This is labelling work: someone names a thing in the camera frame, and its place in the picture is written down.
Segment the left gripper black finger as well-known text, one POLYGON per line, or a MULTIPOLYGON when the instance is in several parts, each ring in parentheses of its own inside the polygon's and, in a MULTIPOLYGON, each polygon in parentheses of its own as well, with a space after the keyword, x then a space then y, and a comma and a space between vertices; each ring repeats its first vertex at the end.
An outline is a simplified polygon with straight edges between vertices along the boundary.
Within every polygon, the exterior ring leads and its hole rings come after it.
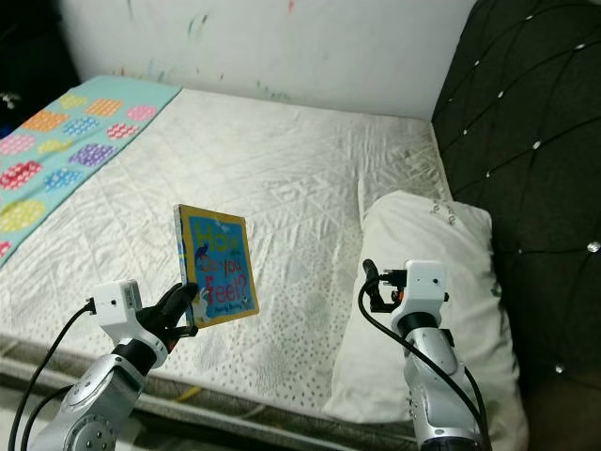
POLYGON ((176 283, 162 296, 162 325, 176 326, 199 291, 192 282, 176 283))

